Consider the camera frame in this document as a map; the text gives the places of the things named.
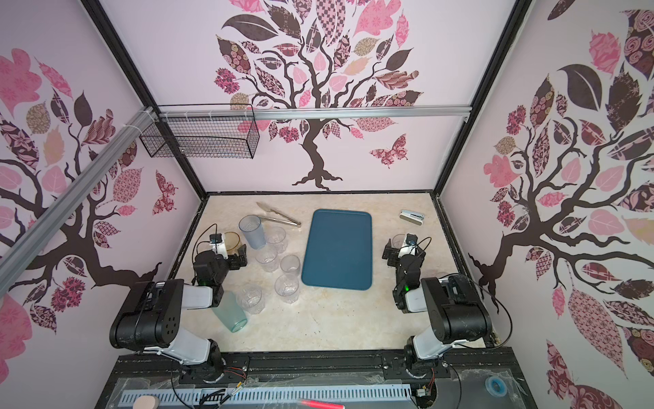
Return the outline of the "clear glass near right arm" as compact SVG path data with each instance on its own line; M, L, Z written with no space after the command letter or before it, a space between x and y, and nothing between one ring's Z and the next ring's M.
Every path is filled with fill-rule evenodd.
M392 246L395 249L400 249L405 245L405 233L399 233L392 238Z

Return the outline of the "teal dotted plastic cup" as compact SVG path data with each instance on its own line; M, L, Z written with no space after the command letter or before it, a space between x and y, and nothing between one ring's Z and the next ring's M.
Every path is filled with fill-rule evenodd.
M225 291L218 306L211 311L231 333L241 331L248 323L245 311L231 291Z

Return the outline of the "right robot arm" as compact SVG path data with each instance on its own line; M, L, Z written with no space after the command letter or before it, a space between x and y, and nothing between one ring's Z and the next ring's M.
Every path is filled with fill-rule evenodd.
M456 346L492 334L492 320L475 289L464 274L442 278L422 277L426 256L416 243L395 246L386 243L381 258L395 269L392 291L397 309L405 314L425 312L429 326L411 336L404 347L404 368L412 378L420 378L420 368L436 362Z

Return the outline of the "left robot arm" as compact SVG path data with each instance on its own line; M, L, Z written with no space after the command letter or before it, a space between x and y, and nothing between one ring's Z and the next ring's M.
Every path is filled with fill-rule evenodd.
M110 328L112 347L163 356L178 362L192 380L217 382L227 369L218 343L184 328L182 311L209 309L230 332L242 330L246 313L223 282L247 264L245 245L227 256L204 251L194 259L191 285L183 279L135 284Z

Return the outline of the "yellow transparent cup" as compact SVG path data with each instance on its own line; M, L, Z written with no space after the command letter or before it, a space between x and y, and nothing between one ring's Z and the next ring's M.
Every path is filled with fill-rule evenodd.
M236 232L226 232L223 239L228 255L236 254L241 247L240 236Z

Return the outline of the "tall frosted blue cup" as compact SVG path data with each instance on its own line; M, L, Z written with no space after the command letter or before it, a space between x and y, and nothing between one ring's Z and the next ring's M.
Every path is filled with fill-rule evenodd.
M252 249L260 250L267 245L264 226L260 216L244 216L239 221L238 228Z

